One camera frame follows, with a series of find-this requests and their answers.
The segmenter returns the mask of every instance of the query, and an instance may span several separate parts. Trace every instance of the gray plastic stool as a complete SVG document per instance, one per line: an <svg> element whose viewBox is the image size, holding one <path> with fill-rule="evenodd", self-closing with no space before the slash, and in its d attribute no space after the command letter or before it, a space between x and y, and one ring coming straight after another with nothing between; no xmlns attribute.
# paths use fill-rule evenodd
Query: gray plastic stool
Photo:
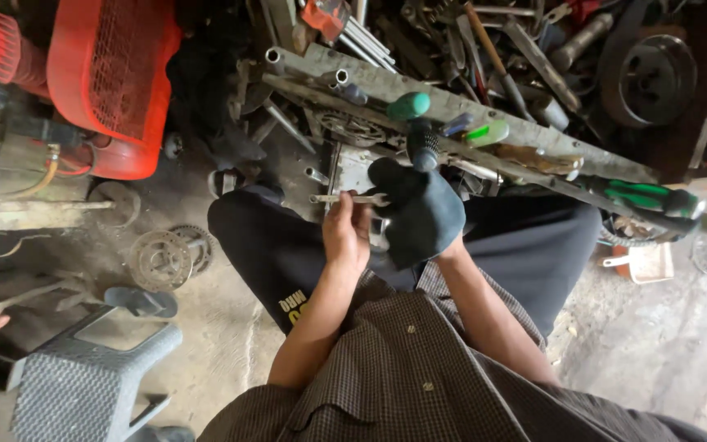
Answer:
<svg viewBox="0 0 707 442"><path fill-rule="evenodd" d="M162 397L130 422L141 378L182 343L182 331L166 324L126 351L75 338L114 309L101 307L29 355L13 414L16 440L122 442L168 405Z"/></svg>

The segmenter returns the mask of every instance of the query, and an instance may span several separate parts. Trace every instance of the black pants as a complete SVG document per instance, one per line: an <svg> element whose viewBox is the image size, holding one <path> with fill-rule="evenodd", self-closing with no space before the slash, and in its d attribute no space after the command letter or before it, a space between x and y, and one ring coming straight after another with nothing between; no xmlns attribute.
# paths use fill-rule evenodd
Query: black pants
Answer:
<svg viewBox="0 0 707 442"><path fill-rule="evenodd" d="M248 186L209 207L209 230L250 290L286 334L324 268L320 225L279 206L266 187ZM471 198L464 237L476 264L525 308L547 336L593 251L599 212L566 196ZM419 269L371 266L398 290L413 290Z"/></svg>

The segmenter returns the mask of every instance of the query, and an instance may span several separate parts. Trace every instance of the black glove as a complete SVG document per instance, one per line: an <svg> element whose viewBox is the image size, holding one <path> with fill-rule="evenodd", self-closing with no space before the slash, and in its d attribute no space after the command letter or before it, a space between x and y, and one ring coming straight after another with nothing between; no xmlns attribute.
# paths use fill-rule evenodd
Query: black glove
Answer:
<svg viewBox="0 0 707 442"><path fill-rule="evenodd" d="M391 202L373 210L390 220L389 256L398 269L438 256L463 230L463 202L437 171L419 172L380 158L367 175L376 185L368 194L384 193Z"/></svg>

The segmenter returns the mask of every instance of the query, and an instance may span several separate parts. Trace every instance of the checkered shirt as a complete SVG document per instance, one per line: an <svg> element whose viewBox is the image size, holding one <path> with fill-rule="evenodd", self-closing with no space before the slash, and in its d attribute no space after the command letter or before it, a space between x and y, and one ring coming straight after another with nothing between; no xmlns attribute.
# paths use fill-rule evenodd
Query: checkered shirt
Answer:
<svg viewBox="0 0 707 442"><path fill-rule="evenodd" d="M485 277L544 350L525 310ZM397 293L367 271L313 382L304 391L250 388L199 441L677 440L651 415L528 381L462 336L437 265L427 264L414 293Z"/></svg>

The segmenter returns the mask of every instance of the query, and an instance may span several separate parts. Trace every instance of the yellow hose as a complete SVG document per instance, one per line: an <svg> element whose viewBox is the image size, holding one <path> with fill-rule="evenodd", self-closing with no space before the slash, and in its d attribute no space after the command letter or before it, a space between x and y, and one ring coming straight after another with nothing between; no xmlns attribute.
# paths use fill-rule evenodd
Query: yellow hose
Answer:
<svg viewBox="0 0 707 442"><path fill-rule="evenodd" d="M50 164L48 165L48 171L43 176L43 179L39 183L27 189L18 190L16 192L9 192L7 194L0 194L0 201L15 200L18 198L23 198L24 196L34 195L39 190L42 190L48 183L54 179L56 174L56 169L59 168L59 145L49 144L48 145L48 157L50 159Z"/></svg>

